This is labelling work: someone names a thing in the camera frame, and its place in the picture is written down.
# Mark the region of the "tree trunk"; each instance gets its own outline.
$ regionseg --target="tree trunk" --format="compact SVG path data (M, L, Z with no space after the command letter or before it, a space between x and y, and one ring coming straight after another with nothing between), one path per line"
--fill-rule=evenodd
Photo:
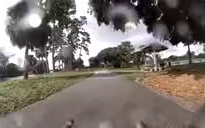
M28 53L29 53L29 47L28 44L26 44L26 50L25 50L25 60L24 60L24 73L23 73L23 79L28 80L28 72L29 72L29 62L28 62Z
M53 66L53 72L55 72L55 23L53 23L53 30L52 30L52 66Z
M188 46L188 62L189 64L192 64L192 56L191 56L191 49L190 49L190 45Z
M50 70L49 70L49 63L48 63L48 56L45 57L46 59L46 64L47 64L47 73L50 73Z

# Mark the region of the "green grass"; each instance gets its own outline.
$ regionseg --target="green grass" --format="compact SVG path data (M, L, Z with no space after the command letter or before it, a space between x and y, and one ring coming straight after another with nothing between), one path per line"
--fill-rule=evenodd
M137 68L114 68L109 69L111 72L118 73L127 77L130 80L136 80L137 78L141 78L143 73L137 70Z
M30 80L0 83L0 116L44 100L91 75L92 72L56 73Z

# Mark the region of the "asphalt road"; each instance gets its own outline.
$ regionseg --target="asphalt road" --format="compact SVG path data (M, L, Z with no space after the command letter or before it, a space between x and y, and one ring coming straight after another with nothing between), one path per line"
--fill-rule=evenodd
M99 72L48 99L0 118L0 128L183 128L193 113L127 78Z

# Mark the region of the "tree canopy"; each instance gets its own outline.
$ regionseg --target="tree canopy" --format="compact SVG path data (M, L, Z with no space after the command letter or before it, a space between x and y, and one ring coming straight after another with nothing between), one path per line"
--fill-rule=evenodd
M205 42L205 0L90 0L90 5L99 25L113 23L125 31L128 22L142 20L149 33L173 45Z

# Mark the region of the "sky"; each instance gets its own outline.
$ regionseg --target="sky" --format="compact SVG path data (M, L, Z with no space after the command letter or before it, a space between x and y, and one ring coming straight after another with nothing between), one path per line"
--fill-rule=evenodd
M4 47L7 54L14 54L15 56L10 59L10 62L18 65L23 64L24 49L20 50L17 47L11 45L8 35L5 32L6 26L6 12L8 7L13 6L19 0L0 0L0 47ZM83 54L83 60L85 65L89 65L88 59L96 56L100 50L107 47L114 47L119 45L122 41L131 41L132 44L137 48L143 43L151 40L156 40L152 35L146 31L146 26L139 24L135 29L128 30L123 33L120 31L114 31L112 26L101 25L98 26L96 19L93 15L87 13L88 0L76 0L77 14L76 16L86 16L87 25L85 25L86 31L91 36L91 44L89 45L89 55ZM192 51L196 54L203 52L203 46L193 45L191 46ZM165 52L162 52L162 57L168 57L170 55L184 55L187 52L187 47L183 44L178 46L171 46L171 48Z

